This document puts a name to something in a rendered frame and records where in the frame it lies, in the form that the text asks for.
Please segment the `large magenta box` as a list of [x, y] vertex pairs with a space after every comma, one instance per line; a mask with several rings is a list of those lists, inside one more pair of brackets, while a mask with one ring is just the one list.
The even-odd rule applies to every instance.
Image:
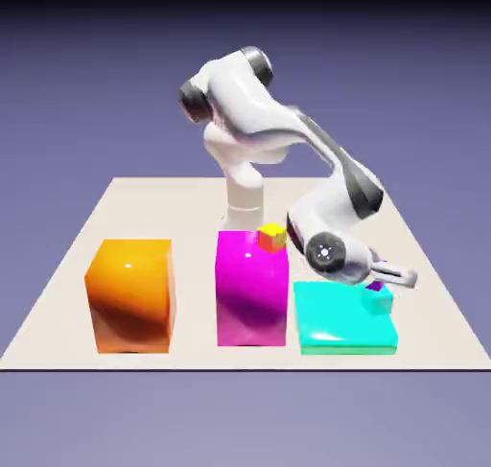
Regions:
[[221, 231], [216, 260], [219, 346], [284, 346], [289, 302], [289, 258], [257, 245], [255, 231]]

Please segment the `large cyan box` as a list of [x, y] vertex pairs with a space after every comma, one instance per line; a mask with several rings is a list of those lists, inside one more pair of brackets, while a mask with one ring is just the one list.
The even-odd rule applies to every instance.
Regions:
[[294, 305], [303, 355], [393, 355], [398, 334], [390, 315], [362, 303], [366, 284], [295, 282]]

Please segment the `large orange box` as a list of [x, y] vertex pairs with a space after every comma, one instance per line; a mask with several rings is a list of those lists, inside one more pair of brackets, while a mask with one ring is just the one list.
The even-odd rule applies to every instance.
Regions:
[[176, 297], [169, 239], [105, 239], [85, 276], [101, 354], [167, 354]]

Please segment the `small purple cube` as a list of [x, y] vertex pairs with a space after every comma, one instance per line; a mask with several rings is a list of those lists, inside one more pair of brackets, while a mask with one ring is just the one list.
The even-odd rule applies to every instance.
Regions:
[[382, 289], [386, 282], [386, 263], [387, 260], [380, 260], [372, 265], [370, 270], [372, 281], [365, 285], [368, 290], [378, 292]]

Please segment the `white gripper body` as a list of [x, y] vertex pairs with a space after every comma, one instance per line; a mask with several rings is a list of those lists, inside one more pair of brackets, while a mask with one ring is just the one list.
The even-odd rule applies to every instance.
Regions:
[[377, 281], [414, 288], [418, 274], [413, 269], [394, 266], [388, 261], [377, 261], [371, 265], [371, 274]]

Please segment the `small cyan cube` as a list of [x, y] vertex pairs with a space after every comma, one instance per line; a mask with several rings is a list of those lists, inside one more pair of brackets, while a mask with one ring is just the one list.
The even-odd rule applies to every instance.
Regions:
[[386, 285], [378, 292], [363, 287], [362, 303], [373, 315], [390, 315], [392, 312], [393, 294]]

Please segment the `small yellow cube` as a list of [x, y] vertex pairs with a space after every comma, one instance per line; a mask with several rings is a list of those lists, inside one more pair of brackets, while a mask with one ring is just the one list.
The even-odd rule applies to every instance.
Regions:
[[270, 253], [285, 249], [287, 245], [286, 228], [275, 222], [259, 227], [257, 230], [257, 245]]

